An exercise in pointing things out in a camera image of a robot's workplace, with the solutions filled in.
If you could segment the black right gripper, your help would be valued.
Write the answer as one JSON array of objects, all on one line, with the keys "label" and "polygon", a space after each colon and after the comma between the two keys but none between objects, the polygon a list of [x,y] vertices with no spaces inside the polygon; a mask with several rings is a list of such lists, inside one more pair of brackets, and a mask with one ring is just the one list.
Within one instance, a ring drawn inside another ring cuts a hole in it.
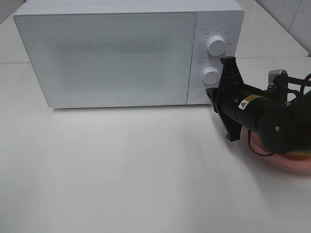
[{"label": "black right gripper", "polygon": [[240,108],[246,97],[256,95],[256,99],[263,98],[263,91],[244,84],[236,63],[236,57],[227,56],[220,59],[223,65],[219,87],[207,88],[214,112],[218,113],[227,131],[227,139],[231,142],[240,139],[242,127],[260,134],[260,108],[255,100],[248,101]]}]

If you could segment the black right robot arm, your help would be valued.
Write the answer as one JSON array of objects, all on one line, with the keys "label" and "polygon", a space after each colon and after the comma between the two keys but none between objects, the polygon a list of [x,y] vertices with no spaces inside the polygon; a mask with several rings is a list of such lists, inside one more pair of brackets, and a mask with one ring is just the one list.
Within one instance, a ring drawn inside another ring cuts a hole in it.
[{"label": "black right robot arm", "polygon": [[207,96],[219,115],[231,142],[240,139],[243,127],[247,140],[256,133],[267,156],[307,151],[311,148],[311,77],[290,77],[285,70],[269,72],[268,87],[261,90],[244,83],[232,56],[220,59],[223,69],[218,87]]}]

